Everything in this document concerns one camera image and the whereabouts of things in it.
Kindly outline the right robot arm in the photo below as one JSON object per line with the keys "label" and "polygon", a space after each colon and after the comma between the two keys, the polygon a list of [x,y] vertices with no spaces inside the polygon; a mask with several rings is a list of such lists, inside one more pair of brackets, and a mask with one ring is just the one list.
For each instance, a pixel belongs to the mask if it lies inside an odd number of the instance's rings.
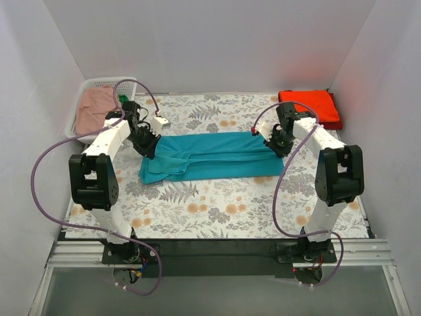
{"label": "right robot arm", "polygon": [[310,108],[299,112],[294,102],[283,101],[276,113],[279,123],[264,144],[279,158],[293,159],[303,146],[317,156],[314,186],[318,199],[308,223],[292,236],[295,241],[276,244],[275,252],[280,263],[321,260],[334,254],[331,237],[339,215],[364,191],[362,149],[334,138]]}

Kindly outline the teal t-shirt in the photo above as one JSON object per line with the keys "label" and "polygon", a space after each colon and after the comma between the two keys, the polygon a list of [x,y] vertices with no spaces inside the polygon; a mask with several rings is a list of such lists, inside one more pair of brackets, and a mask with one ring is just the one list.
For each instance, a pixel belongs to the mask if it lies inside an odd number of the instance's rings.
{"label": "teal t-shirt", "polygon": [[163,136],[153,159],[143,158],[143,184],[221,178],[252,178],[282,173],[284,162],[248,132]]}

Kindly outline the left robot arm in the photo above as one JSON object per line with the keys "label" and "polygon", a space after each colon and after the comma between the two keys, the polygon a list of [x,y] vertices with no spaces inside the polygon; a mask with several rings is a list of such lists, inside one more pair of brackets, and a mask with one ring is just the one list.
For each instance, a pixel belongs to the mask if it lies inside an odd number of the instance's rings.
{"label": "left robot arm", "polygon": [[156,116],[150,122],[140,120],[141,107],[134,101],[123,104],[122,111],[109,112],[105,130],[80,155],[69,159],[72,199],[89,211],[107,237],[102,243],[109,253],[125,263],[135,262],[140,255],[134,229],[114,207],[119,186],[112,162],[125,140],[143,157],[153,159],[161,132],[168,120]]}

